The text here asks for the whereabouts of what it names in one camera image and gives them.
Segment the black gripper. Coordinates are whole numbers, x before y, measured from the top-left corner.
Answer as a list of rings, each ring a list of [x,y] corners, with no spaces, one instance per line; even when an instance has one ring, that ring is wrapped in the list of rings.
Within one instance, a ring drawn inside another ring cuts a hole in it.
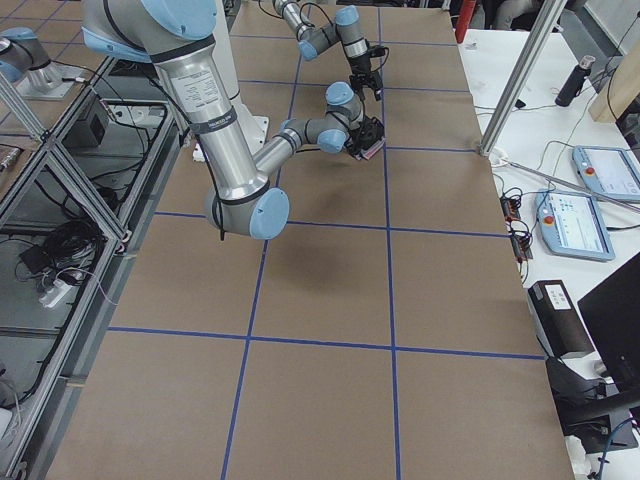
[[[376,117],[364,116],[360,126],[349,131],[347,152],[354,153],[354,147],[360,142],[373,142],[384,137],[384,124]]]
[[[373,69],[371,59],[368,58],[367,51],[358,57],[349,57],[348,63],[351,68],[349,81],[352,90],[358,96],[363,95],[363,88],[372,90],[376,101],[382,100],[383,83],[377,69]]]

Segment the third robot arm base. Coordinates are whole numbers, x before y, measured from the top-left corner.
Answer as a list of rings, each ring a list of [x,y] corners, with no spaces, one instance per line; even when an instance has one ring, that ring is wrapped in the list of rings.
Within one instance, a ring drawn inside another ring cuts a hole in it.
[[[1,73],[27,99],[61,100],[71,89],[71,83],[63,80],[64,70],[27,27],[1,32]]]

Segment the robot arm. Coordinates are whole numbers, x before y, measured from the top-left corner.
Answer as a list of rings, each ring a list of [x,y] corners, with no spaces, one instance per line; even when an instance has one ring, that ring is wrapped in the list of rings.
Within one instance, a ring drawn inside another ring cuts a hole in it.
[[[381,97],[383,83],[371,64],[388,48],[363,34],[357,8],[341,8],[317,27],[297,1],[276,1],[276,15],[295,34],[301,56],[317,58],[340,45],[351,68],[347,82],[331,84],[323,117],[287,120],[257,152],[251,152],[214,60],[218,24],[213,1],[87,1],[83,6],[85,45],[116,59],[154,65],[160,91],[186,121],[203,152],[213,187],[207,216],[221,234],[269,240],[284,229],[287,194],[270,177],[302,146],[317,146],[355,159],[368,159],[384,143],[384,126],[366,113],[364,88]]]
[[[373,45],[366,38],[356,6],[339,9],[333,20],[319,27],[311,23],[297,1],[273,1],[272,5],[276,15],[285,20],[294,32],[304,60],[312,61],[340,44],[351,69],[349,82],[354,92],[363,100],[363,91],[367,87],[376,101],[382,99],[383,82],[379,69],[372,66],[372,59],[384,56],[388,49],[383,45]]]

